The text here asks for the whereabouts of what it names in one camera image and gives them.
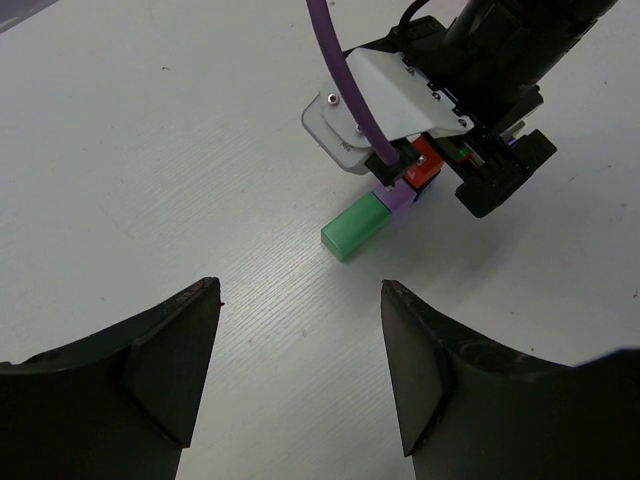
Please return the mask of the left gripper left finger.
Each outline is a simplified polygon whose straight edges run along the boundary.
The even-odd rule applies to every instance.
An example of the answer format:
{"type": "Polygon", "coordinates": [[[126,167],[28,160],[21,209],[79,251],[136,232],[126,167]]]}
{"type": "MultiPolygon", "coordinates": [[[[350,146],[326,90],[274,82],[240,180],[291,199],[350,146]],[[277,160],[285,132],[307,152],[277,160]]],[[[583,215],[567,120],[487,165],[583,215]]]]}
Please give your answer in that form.
{"type": "Polygon", "coordinates": [[[174,478],[220,310],[220,283],[205,277],[88,337],[3,363],[2,477],[174,478]]]}

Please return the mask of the red cube block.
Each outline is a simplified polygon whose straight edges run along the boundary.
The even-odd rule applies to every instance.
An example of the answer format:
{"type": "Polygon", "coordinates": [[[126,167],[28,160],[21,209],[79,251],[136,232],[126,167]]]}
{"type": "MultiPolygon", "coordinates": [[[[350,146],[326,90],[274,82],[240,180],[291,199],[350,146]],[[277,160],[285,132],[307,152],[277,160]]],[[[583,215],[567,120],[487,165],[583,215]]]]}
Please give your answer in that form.
{"type": "Polygon", "coordinates": [[[404,179],[415,191],[419,191],[440,173],[444,160],[423,136],[417,137],[412,145],[421,154],[422,160],[405,173],[404,179]]]}

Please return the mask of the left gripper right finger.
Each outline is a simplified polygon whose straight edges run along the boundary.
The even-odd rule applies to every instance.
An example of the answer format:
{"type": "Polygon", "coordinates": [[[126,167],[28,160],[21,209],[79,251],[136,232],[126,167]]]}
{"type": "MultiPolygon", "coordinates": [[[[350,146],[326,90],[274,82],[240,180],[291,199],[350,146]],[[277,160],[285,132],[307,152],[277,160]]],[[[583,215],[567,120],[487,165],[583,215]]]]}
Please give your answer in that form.
{"type": "Polygon", "coordinates": [[[635,479],[639,353],[578,366],[519,352],[400,282],[381,321],[403,452],[419,479],[635,479]]]}

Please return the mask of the dark blue cube block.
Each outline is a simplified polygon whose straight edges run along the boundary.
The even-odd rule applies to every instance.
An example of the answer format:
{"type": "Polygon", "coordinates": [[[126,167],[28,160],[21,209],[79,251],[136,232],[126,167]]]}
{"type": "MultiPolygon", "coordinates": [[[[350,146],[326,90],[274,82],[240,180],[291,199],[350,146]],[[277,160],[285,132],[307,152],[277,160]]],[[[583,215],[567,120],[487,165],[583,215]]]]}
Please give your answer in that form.
{"type": "Polygon", "coordinates": [[[421,185],[419,188],[414,188],[414,199],[413,202],[417,202],[420,197],[431,187],[432,181],[427,182],[423,185],[421,185]]]}

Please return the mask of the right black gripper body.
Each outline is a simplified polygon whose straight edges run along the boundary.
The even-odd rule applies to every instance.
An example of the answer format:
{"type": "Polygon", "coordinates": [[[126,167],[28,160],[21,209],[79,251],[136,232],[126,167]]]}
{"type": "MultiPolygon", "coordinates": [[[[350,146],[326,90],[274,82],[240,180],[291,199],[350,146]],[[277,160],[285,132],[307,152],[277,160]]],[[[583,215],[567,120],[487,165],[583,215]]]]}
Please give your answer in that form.
{"type": "Polygon", "coordinates": [[[531,111],[519,103],[545,74],[543,14],[460,14],[430,34],[428,19],[405,14],[390,35],[464,113],[499,135],[531,111]]]}

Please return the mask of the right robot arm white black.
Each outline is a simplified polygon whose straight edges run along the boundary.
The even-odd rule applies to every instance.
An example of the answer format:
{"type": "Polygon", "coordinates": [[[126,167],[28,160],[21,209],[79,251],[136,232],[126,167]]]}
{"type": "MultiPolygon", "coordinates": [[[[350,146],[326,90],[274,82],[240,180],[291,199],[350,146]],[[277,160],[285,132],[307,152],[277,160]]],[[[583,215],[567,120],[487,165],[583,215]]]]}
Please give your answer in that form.
{"type": "Polygon", "coordinates": [[[461,178],[455,195],[477,218],[511,197],[557,151],[539,130],[518,136],[543,103],[539,81],[612,7],[611,1],[470,1],[449,27],[413,2],[386,39],[472,126],[431,146],[461,178]]]}

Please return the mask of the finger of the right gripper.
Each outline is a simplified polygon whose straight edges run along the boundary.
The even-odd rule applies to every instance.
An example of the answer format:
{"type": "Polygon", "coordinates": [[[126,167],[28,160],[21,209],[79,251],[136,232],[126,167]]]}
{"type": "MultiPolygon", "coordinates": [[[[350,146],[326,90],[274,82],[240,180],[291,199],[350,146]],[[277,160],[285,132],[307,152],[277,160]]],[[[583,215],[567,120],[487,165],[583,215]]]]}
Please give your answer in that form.
{"type": "Polygon", "coordinates": [[[455,196],[477,218],[506,202],[556,151],[538,130],[510,143],[473,133],[439,140],[439,152],[462,180],[455,196]]]}

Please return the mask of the green wood block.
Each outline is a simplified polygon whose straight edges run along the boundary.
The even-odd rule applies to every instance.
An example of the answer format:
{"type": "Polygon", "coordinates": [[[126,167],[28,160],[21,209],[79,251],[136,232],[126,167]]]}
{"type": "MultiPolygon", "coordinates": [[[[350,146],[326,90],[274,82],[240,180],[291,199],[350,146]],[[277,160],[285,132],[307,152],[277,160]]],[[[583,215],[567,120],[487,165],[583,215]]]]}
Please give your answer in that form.
{"type": "Polygon", "coordinates": [[[368,192],[321,229],[321,243],[338,261],[349,261],[391,217],[384,203],[368,192]]]}

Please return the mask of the purple cube block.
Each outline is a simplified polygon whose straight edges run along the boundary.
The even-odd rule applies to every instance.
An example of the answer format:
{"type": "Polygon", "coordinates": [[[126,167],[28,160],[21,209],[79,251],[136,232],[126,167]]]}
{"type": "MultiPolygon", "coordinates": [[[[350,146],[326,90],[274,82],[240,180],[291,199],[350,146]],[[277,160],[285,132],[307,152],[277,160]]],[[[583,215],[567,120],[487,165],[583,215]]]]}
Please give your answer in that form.
{"type": "Polygon", "coordinates": [[[398,181],[391,189],[380,186],[373,193],[392,214],[410,206],[416,197],[414,189],[404,181],[398,181]]]}

